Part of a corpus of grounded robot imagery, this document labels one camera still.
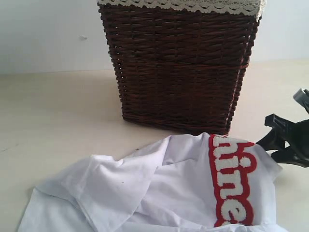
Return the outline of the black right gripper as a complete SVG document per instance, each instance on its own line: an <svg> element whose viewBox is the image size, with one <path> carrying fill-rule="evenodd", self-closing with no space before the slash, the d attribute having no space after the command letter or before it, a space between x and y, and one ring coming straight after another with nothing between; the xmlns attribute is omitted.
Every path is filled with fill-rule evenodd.
<svg viewBox="0 0 309 232"><path fill-rule="evenodd" d="M265 117L265 126L271 127L266 136L256 144L270 154L276 163L293 164L300 167L309 166L309 120L297 123L270 114ZM278 133L287 134L287 142Z"/></svg>

